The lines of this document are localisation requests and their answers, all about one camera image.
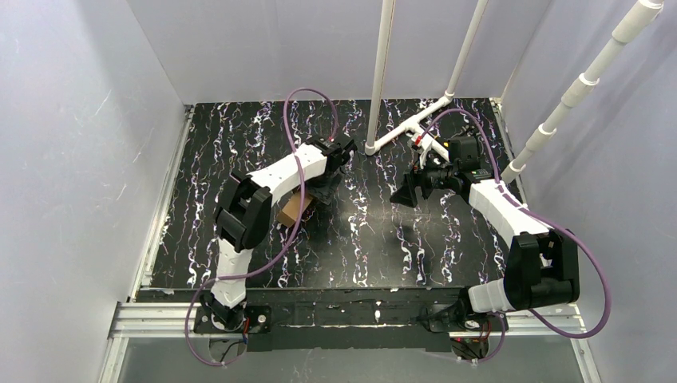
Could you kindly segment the brown cardboard box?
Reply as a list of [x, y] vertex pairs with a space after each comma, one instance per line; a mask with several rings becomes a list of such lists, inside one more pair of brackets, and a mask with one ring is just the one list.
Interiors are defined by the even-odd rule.
[[311, 194], [306, 193], [304, 196], [301, 196], [301, 192], [296, 191], [279, 211], [277, 221], [284, 227], [293, 227], [314, 199], [314, 196]]

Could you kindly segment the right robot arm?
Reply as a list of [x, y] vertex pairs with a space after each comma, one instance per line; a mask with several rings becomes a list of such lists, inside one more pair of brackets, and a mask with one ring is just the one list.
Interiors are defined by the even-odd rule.
[[432, 142], [428, 136], [411, 139], [418, 159], [390, 202], [416, 207], [419, 196], [428, 198], [435, 190], [451, 190], [494, 227], [509, 245], [509, 255], [502, 278], [463, 288], [451, 307], [435, 309], [424, 320], [447, 317], [462, 324], [491, 312], [576, 301], [580, 284], [574, 242], [527, 215], [507, 187], [481, 167], [476, 137], [455, 137], [444, 142], [449, 157], [444, 164], [429, 160]]

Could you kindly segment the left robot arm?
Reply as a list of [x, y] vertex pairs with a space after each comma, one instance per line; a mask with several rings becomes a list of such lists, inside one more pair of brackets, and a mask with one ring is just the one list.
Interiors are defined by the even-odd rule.
[[215, 209], [219, 244], [216, 280], [200, 304], [215, 320], [234, 330], [244, 320], [246, 274], [254, 249], [271, 229], [271, 209], [289, 192], [304, 191], [328, 204], [342, 180], [356, 144], [348, 135], [313, 138], [272, 165], [229, 176]]

